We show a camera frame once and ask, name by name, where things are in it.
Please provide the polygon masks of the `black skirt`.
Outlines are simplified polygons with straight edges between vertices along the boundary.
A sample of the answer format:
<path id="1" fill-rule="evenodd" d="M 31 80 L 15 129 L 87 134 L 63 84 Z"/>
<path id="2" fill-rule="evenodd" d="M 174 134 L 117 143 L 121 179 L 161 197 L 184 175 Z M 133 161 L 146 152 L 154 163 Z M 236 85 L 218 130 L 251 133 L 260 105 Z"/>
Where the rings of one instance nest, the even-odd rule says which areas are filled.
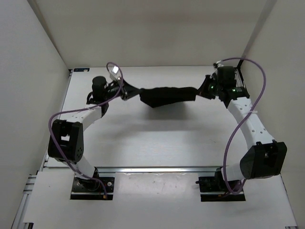
<path id="1" fill-rule="evenodd" d="M 143 89 L 140 93 L 140 100 L 151 108 L 164 105 L 195 101 L 197 89 L 193 87 L 157 87 L 153 89 Z"/>

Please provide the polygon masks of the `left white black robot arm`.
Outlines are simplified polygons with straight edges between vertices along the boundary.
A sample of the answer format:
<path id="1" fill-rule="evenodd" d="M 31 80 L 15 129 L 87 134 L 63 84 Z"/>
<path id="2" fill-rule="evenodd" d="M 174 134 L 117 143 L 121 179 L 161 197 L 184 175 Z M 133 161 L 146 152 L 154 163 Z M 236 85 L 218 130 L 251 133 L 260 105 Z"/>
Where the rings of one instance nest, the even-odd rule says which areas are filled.
<path id="1" fill-rule="evenodd" d="M 50 124 L 48 155 L 69 166 L 76 177 L 83 180 L 89 191 L 100 185 L 97 169 L 90 165 L 84 154 L 84 131 L 95 121 L 101 119 L 109 108 L 109 101 L 120 97 L 128 100 L 139 95 L 143 89 L 128 84 L 122 77 L 107 83 L 105 77 L 97 76 L 92 80 L 92 91 L 86 99 L 86 107 L 66 111 L 72 116 L 65 120 L 56 119 Z"/>

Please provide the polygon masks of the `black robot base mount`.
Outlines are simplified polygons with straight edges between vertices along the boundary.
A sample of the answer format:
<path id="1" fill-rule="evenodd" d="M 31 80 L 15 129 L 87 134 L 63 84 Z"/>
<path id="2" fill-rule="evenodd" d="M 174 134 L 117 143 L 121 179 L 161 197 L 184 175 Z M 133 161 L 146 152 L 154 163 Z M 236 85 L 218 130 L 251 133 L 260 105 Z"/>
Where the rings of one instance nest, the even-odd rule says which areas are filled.
<path id="1" fill-rule="evenodd" d="M 107 195 L 100 182 L 81 180 L 74 177 L 71 188 L 71 200 L 113 200 L 115 177 L 99 177 L 104 184 Z"/>

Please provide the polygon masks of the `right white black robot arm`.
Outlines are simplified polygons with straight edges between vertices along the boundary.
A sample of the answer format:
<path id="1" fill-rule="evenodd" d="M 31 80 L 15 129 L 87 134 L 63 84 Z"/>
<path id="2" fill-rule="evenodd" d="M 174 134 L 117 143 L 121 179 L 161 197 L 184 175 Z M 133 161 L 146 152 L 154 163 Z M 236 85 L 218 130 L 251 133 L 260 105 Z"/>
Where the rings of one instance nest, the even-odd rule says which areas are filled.
<path id="1" fill-rule="evenodd" d="M 237 86 L 235 68 L 215 64 L 215 71 L 207 75 L 199 89 L 199 95 L 214 99 L 219 98 L 233 115 L 247 144 L 247 152 L 242 159 L 217 171 L 214 186 L 221 191 L 238 180 L 269 178 L 281 173 L 287 153 L 284 142 L 278 142 L 266 130 L 254 110 L 250 95 L 243 86 Z"/>

